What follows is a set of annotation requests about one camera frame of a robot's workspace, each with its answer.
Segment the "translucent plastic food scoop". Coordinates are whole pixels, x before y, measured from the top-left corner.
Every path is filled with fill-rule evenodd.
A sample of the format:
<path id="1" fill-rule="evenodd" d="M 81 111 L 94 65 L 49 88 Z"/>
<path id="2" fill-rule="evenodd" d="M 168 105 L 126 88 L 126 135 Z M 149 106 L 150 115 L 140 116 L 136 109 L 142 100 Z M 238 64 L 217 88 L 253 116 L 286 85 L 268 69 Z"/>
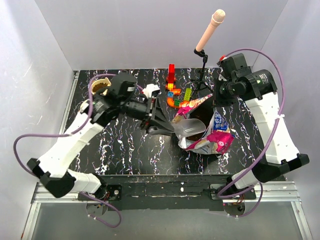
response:
<path id="1" fill-rule="evenodd" d="M 150 135 L 166 135 L 176 134 L 178 137 L 191 137 L 206 131 L 206 125 L 199 119 L 182 119 L 178 123 L 171 123 L 173 130 L 151 128 Z"/>

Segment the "pink pet food bag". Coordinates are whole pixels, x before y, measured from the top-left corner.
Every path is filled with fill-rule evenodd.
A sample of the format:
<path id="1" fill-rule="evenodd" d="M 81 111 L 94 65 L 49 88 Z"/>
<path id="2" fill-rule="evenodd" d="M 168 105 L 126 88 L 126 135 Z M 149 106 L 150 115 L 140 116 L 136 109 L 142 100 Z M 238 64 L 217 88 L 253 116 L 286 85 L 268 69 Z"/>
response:
<path id="1" fill-rule="evenodd" d="M 185 151 L 223 155 L 234 140 L 225 117 L 214 107 L 212 94 L 184 103 L 171 123 L 179 128 L 175 135 Z"/>

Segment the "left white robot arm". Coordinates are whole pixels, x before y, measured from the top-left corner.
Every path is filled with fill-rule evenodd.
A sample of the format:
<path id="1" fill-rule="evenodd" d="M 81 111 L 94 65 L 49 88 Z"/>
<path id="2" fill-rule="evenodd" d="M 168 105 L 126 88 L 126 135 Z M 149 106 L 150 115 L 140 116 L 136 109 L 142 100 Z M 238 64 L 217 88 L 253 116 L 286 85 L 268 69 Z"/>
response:
<path id="1" fill-rule="evenodd" d="M 140 128 L 151 135 L 170 135 L 172 124 L 165 117 L 157 97 L 139 101 L 131 99 L 116 105 L 107 97 L 98 97 L 93 102 L 93 113 L 88 115 L 89 106 L 81 108 L 74 121 L 56 143 L 40 158 L 31 158 L 27 166 L 42 185 L 56 198 L 71 191 L 85 192 L 95 200 L 106 196 L 107 183 L 95 173 L 82 173 L 69 169 L 78 153 L 92 138 L 119 115 L 141 121 Z"/>

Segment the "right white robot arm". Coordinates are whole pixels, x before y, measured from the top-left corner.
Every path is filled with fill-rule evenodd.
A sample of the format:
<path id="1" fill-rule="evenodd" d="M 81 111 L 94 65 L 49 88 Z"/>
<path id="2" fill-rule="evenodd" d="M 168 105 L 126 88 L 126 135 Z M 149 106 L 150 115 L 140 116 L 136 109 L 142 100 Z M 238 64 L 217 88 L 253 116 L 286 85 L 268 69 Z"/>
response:
<path id="1" fill-rule="evenodd" d="M 279 103 L 277 86 L 266 70 L 253 72 L 250 67 L 223 68 L 214 84 L 214 100 L 220 107 L 241 98 L 252 113 L 264 148 L 246 169 L 228 178 L 217 196 L 237 199 L 257 183 L 267 183 L 310 162 L 300 153 L 288 132 Z"/>

